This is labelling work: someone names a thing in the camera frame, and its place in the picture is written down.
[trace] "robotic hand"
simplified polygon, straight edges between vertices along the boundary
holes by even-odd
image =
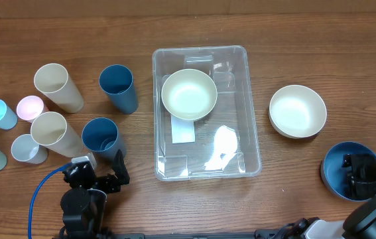
[[[376,197],[361,205],[343,222],[326,222],[319,218],[301,218],[281,229],[264,229],[245,233],[221,234],[113,234],[107,228],[101,228],[107,194],[120,191],[121,185],[129,184],[121,151],[112,163],[115,175],[96,177],[94,160],[72,161],[64,173],[64,180],[72,189],[64,194],[61,208],[64,212],[64,227],[59,239],[376,239]],[[363,175],[372,175],[376,165],[354,165],[362,175],[352,175],[353,185],[360,182]]]

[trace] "clear plastic container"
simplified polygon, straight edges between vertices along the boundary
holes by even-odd
[[[209,74],[218,89],[214,109],[194,122],[195,142],[172,143],[171,115],[161,101],[178,70]],[[261,171],[259,141],[242,46],[158,49],[153,54],[155,175],[162,181],[252,177]]]

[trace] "wooden table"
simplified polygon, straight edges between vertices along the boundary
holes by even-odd
[[[247,49],[263,171],[253,178],[159,181],[152,53],[231,44]],[[80,112],[65,114],[35,90],[34,73],[50,62],[63,64],[75,80],[85,100]],[[134,114],[119,113],[99,88],[99,74],[110,64],[133,71],[140,102]],[[325,100],[328,120],[314,139],[285,138],[269,122],[271,96],[289,84],[311,87]],[[376,152],[376,13],[0,20],[0,98],[15,109],[31,94],[63,113],[78,133],[99,116],[120,127],[131,182],[109,196],[105,226],[114,232],[248,232],[301,217],[342,220],[360,204],[326,190],[319,168],[327,150],[341,141]],[[0,238],[27,238],[33,191],[68,162],[51,151],[41,165],[16,162],[11,144],[29,129],[21,120],[9,131],[0,129],[0,150],[8,156],[0,171]],[[100,163],[97,174],[108,172]],[[34,238],[57,236],[63,226],[60,199],[68,189],[61,174],[43,186],[34,207]]]

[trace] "blue cable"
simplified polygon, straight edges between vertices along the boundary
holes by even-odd
[[[39,192],[40,188],[43,186],[43,184],[45,184],[45,182],[51,177],[53,176],[55,173],[57,172],[62,172],[63,170],[65,170],[68,166],[70,166],[71,163],[67,163],[66,165],[62,166],[62,167],[59,167],[55,170],[53,170],[52,172],[50,172],[40,183],[39,183],[39,186],[37,186],[36,190],[34,191],[34,194],[33,194],[33,197],[31,198],[31,203],[30,203],[30,210],[29,210],[29,227],[28,227],[28,230],[27,230],[27,234],[29,236],[29,239],[32,239],[31,238],[31,222],[32,222],[32,216],[33,216],[33,206],[34,206],[34,200],[36,200],[36,196],[37,196],[37,193]]]

